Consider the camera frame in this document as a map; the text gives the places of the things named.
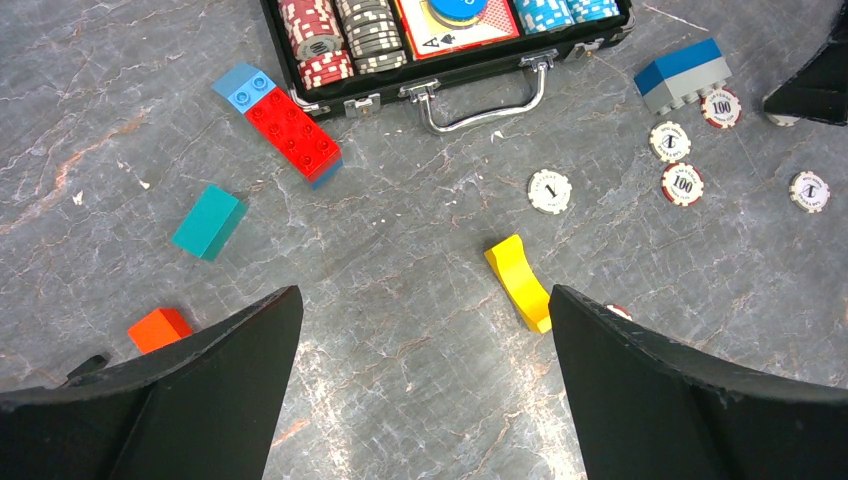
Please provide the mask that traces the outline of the white 1 poker chip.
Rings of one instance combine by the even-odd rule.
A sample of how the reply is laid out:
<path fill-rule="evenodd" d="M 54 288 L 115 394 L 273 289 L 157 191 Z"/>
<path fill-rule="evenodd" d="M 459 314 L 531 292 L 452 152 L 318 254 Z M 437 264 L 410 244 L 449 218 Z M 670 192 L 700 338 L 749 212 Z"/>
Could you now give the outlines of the white 1 poker chip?
<path fill-rule="evenodd" d="M 557 215 L 563 213 L 571 198 L 570 180 L 556 171 L 541 169 L 535 172 L 528 183 L 527 196 L 538 211 Z"/>

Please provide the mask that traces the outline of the black poker chip case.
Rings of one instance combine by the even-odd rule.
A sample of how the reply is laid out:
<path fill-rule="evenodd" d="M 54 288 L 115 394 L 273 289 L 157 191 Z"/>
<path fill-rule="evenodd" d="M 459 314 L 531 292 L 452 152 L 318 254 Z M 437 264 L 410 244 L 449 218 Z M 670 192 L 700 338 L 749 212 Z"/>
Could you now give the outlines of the black poker chip case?
<path fill-rule="evenodd" d="M 262 8 L 284 91 L 306 113 L 356 118 L 408 100 L 435 134 L 534 109 L 557 60 L 588 57 L 634 26 L 628 1 L 488 1 L 463 22 L 441 17 L 428 1 L 266 1 Z M 520 69 L 535 77 L 524 104 L 434 121 L 438 88 Z"/>

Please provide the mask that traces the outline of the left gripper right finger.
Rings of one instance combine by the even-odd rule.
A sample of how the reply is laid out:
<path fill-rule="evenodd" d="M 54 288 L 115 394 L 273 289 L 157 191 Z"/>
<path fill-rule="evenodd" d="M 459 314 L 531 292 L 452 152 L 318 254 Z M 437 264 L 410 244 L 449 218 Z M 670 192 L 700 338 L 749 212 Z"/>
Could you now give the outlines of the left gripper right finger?
<path fill-rule="evenodd" d="M 557 286 L 553 338 L 591 479 L 843 479 L 847 393 L 728 362 Z"/>

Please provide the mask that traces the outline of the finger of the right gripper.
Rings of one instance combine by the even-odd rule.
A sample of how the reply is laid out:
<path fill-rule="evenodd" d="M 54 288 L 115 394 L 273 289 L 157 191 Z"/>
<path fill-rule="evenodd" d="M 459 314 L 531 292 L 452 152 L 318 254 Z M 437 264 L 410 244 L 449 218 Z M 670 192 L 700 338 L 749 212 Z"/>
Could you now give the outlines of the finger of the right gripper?
<path fill-rule="evenodd" d="M 763 99 L 765 114 L 847 125 L 847 7 L 842 6 L 827 40 L 793 77 Z"/>

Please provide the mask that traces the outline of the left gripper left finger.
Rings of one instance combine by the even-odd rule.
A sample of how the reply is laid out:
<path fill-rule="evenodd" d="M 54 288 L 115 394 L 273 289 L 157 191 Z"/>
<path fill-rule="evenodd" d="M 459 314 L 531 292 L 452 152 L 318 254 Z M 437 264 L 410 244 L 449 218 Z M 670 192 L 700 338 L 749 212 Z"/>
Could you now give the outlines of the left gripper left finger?
<path fill-rule="evenodd" d="M 281 288 L 154 352 L 1 396 L 5 479 L 259 479 L 298 348 Z"/>

